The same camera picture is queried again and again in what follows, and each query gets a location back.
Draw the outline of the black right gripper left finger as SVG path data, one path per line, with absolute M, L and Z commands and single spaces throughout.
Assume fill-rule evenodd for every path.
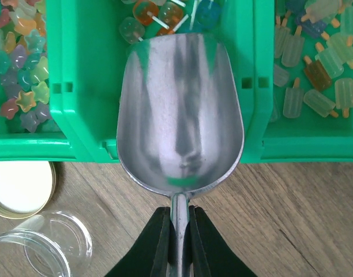
M 166 276 L 170 224 L 170 208 L 157 208 L 133 246 L 106 277 Z

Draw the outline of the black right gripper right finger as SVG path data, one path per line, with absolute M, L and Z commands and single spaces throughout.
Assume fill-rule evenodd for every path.
M 194 276 L 255 276 L 227 245 L 201 207 L 191 205 L 189 215 Z

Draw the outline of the silver metal scoop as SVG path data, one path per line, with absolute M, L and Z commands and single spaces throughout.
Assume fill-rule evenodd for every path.
M 210 33 L 135 44 L 125 66 L 118 158 L 143 188 L 171 200 L 168 276 L 189 276 L 189 203 L 238 165 L 245 130 L 227 50 Z

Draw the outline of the green bin with star candies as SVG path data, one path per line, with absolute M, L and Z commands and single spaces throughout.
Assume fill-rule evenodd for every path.
M 77 160 L 52 92 L 46 2 L 0 1 L 0 160 Z

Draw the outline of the green bin with popsicle candies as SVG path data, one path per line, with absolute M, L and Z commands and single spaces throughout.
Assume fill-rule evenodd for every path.
M 353 162 L 353 1 L 255 1 L 245 161 Z

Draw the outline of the green bin with lollipop candies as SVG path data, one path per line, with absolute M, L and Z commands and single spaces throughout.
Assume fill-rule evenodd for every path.
M 273 109 L 273 1 L 221 1 L 217 26 L 206 33 L 199 66 L 192 53 L 177 50 L 174 37 L 153 41 L 160 25 L 146 27 L 143 42 L 130 45 L 119 32 L 132 15 L 121 1 L 47 1 L 50 110 L 61 132 L 48 136 L 42 157 L 54 161 L 118 161 L 116 125 L 126 62 L 138 55 L 135 75 L 165 100 L 174 88 L 211 88 L 217 47 L 227 49 L 245 129 L 243 163 L 280 160 L 279 141 L 268 136 Z

